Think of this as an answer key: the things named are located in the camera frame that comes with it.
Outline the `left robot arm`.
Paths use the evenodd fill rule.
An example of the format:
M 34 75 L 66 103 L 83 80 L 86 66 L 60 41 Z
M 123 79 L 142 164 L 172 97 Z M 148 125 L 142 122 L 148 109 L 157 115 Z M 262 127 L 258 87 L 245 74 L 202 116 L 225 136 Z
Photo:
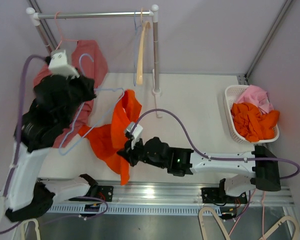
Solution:
M 12 222 L 39 218 L 54 203 L 83 197 L 97 197 L 98 183 L 81 174 L 62 183 L 44 184 L 37 180 L 43 161 L 57 137 L 69 128 L 79 106 L 93 100 L 94 79 L 48 75 L 34 88 L 35 99 L 15 128 L 15 150 L 18 161 L 8 175 L 9 189 L 4 215 Z

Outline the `light pink t shirt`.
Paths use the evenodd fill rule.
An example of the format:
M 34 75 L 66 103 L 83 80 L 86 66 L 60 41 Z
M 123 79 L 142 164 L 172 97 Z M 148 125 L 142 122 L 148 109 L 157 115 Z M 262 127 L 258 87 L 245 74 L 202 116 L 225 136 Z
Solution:
M 274 110 L 269 102 L 267 91 L 262 88 L 249 85 L 235 101 L 236 104 L 250 103 L 255 105 L 262 114 L 268 114 Z

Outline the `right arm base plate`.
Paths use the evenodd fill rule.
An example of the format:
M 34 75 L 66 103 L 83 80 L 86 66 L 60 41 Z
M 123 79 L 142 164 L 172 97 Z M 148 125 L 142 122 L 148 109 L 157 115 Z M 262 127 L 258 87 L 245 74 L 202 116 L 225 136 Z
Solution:
M 228 195 L 224 189 L 220 187 L 202 187 L 200 189 L 201 199 L 204 204 L 213 204 L 223 207 L 227 204 L 247 204 L 248 197 L 245 192 L 238 196 Z

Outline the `orange t shirt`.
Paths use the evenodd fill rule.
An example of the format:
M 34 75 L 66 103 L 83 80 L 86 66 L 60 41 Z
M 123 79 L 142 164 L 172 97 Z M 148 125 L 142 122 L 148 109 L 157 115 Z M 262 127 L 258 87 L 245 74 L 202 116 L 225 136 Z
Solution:
M 138 120 L 141 110 L 142 105 L 138 102 L 135 91 L 127 89 L 114 107 L 110 124 L 95 128 L 84 125 L 78 132 L 88 139 L 95 156 L 120 175 L 121 185 L 126 185 L 130 179 L 130 164 L 117 152 L 124 148 L 128 140 L 124 131 L 131 122 Z
M 235 130 L 248 142 L 256 143 L 275 137 L 275 127 L 280 117 L 278 110 L 261 113 L 256 105 L 243 102 L 234 103 L 230 112 Z

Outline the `pink plastic hanger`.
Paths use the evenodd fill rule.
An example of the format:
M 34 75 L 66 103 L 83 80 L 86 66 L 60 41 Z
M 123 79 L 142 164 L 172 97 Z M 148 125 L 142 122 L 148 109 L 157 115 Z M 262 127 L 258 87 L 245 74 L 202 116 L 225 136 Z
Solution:
M 60 37 L 60 41 L 59 41 L 57 47 L 55 48 L 56 50 L 59 50 L 61 48 L 61 45 L 63 42 L 74 42 L 74 43 L 78 42 L 78 40 L 76 40 L 76 39 L 65 38 L 63 31 L 58 23 L 58 19 L 57 19 L 57 17 L 59 16 L 60 13 L 61 13 L 60 11 L 57 11 L 54 15 L 54 23 L 57 27 L 57 31 L 58 31 L 59 37 Z

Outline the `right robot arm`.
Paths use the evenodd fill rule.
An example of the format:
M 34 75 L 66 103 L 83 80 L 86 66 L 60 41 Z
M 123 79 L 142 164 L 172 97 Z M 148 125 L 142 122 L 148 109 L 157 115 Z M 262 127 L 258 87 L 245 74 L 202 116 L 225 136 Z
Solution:
M 117 154 L 132 167 L 143 162 L 166 169 L 175 177 L 212 172 L 232 174 L 233 177 L 220 180 L 217 190 L 218 198 L 225 203 L 253 189 L 264 192 L 282 189 L 277 158 L 262 145 L 256 145 L 253 151 L 223 159 L 202 156 L 191 148 L 171 147 L 158 137 L 153 137 L 147 142 L 130 139 Z

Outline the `salmon pink t shirt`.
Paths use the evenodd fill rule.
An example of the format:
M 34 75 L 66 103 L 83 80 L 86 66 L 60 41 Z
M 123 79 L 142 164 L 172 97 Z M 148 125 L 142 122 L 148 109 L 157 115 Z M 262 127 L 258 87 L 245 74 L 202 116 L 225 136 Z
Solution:
M 97 88 L 103 82 L 108 72 L 106 59 L 95 40 L 79 40 L 76 43 L 77 46 L 71 54 L 71 57 L 67 59 L 67 63 L 76 68 L 78 73 L 83 74 L 90 79 L 94 79 L 94 87 Z M 49 64 L 55 54 L 64 56 L 65 51 L 62 49 L 55 50 L 50 56 L 45 58 L 46 64 L 33 80 L 35 89 L 45 77 L 52 74 L 49 70 Z M 75 122 L 72 122 L 69 128 L 65 128 L 63 133 L 56 138 L 54 143 L 49 141 L 47 146 L 53 148 L 61 146 L 64 148 L 79 132 L 81 127 L 88 123 L 88 118 L 92 112 L 93 105 L 94 102 L 92 100 L 84 103 L 82 110 L 77 111 L 78 117 Z

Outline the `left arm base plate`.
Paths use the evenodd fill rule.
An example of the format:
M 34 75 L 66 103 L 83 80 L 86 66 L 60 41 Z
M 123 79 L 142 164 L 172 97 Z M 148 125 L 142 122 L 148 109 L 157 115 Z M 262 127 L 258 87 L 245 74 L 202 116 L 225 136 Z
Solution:
M 106 202 L 112 202 L 114 187 L 111 185 L 94 185 L 90 187 L 88 192 L 81 197 L 70 198 L 71 202 L 91 201 L 92 198 L 98 198 Z

